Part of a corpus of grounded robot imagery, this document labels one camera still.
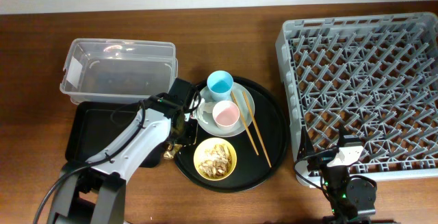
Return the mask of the food scraps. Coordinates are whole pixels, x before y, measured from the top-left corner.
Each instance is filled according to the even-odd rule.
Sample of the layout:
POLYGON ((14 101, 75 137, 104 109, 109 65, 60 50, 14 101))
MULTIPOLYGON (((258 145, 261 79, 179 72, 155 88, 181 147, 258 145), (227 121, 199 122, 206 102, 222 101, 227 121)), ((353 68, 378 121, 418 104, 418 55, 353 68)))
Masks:
POLYGON ((231 161, 232 157, 228 147, 224 144, 217 144, 211 149, 205 150, 198 169, 204 176, 218 179, 228 174, 231 161))

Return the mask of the brown gold snack wrapper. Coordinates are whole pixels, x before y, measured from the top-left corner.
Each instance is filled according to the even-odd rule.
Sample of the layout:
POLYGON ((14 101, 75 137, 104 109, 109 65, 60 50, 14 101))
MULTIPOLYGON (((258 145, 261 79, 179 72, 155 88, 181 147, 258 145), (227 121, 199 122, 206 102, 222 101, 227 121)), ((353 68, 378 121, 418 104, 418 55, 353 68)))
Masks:
POLYGON ((180 145, 180 144, 175 144, 175 143, 167 142, 166 146, 165 146, 166 150, 165 150, 165 152, 163 154, 163 159, 165 159, 165 160, 173 160, 182 147, 183 146, 180 145))

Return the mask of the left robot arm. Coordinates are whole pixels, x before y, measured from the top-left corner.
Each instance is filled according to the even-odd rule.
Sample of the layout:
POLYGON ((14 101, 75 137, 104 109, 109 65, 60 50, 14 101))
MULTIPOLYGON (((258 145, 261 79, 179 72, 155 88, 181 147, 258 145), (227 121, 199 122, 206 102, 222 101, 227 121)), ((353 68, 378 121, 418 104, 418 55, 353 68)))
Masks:
POLYGON ((151 154, 172 149, 185 135, 186 119, 200 100, 196 86, 179 78, 169 92, 141 100, 132 122, 108 146, 85 162, 64 165, 34 221, 51 200, 48 223, 124 223, 131 176, 151 154))

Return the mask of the pink cup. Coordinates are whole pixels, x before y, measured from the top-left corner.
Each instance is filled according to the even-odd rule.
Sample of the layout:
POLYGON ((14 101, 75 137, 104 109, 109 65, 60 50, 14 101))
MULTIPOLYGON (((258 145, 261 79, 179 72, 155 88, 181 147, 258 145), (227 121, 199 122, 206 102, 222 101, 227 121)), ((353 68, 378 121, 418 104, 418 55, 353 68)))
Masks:
POLYGON ((212 116, 222 130, 230 130, 240 119, 240 110, 232 101, 219 101, 214 106, 212 116))

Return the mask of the white tissue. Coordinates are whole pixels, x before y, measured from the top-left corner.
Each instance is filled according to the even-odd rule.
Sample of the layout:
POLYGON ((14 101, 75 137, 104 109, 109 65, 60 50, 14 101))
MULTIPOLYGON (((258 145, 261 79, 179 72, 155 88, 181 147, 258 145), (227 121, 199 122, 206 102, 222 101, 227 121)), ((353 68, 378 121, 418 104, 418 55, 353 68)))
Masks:
POLYGON ((195 111, 193 111, 191 117, 203 122, 204 124, 208 124, 208 122, 203 118, 203 115, 204 113, 212 114, 215 105, 216 102, 206 102, 204 98, 196 100, 194 102, 195 111))

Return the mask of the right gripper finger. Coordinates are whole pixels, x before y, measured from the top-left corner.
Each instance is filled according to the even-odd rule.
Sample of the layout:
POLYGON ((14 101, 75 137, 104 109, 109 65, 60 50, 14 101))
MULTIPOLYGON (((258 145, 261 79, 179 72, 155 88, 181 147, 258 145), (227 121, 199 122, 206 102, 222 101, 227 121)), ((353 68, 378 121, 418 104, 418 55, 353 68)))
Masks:
POLYGON ((309 137, 309 134, 307 132, 307 129, 305 127, 301 128, 300 135, 301 135, 300 146, 298 149, 297 159, 305 160, 307 157, 314 155, 314 148, 312 141, 309 137))
POLYGON ((352 141, 352 134, 345 127, 339 127, 338 132, 338 147, 345 147, 347 143, 352 141))

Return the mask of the yellow bowl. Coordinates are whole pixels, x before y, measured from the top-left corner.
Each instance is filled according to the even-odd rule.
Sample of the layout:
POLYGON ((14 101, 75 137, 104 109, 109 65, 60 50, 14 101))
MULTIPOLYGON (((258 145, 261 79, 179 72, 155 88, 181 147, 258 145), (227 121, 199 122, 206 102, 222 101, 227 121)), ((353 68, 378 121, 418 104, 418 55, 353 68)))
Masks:
POLYGON ((198 145, 198 147, 196 148, 196 150, 194 152, 193 161, 194 161, 194 167, 200 176, 202 176, 203 178, 210 180, 210 181, 220 181, 220 180, 227 178, 228 176, 230 176, 232 174, 232 172, 234 172, 234 170, 237 166, 237 153, 236 153, 233 145, 231 143, 229 143, 228 141, 226 141, 225 139, 223 139, 223 138, 208 138, 208 139, 204 140, 203 142, 201 142, 198 145), (198 169, 198 166, 201 162, 201 157, 203 156, 205 150, 211 149, 214 145, 217 145, 217 144, 224 144, 228 147, 228 150, 229 150, 231 157, 232 157, 231 168, 226 176, 218 178, 218 179, 210 179, 210 178, 204 176, 200 172, 200 170, 198 169))

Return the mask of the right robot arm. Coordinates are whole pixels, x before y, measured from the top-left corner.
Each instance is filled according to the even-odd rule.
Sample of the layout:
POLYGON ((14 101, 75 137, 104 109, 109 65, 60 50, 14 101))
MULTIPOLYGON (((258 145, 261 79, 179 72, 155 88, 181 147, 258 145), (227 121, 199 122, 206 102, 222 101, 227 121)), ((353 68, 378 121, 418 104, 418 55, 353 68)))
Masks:
POLYGON ((320 184, 316 185, 299 172, 296 176, 321 190, 329 201, 332 215, 322 218, 323 223, 370 223, 376 213, 377 183, 362 175, 351 175, 349 168, 359 160, 362 141, 344 127, 338 129, 334 147, 315 151, 305 128, 301 129, 300 147, 296 163, 306 162, 308 171, 319 171, 320 184))

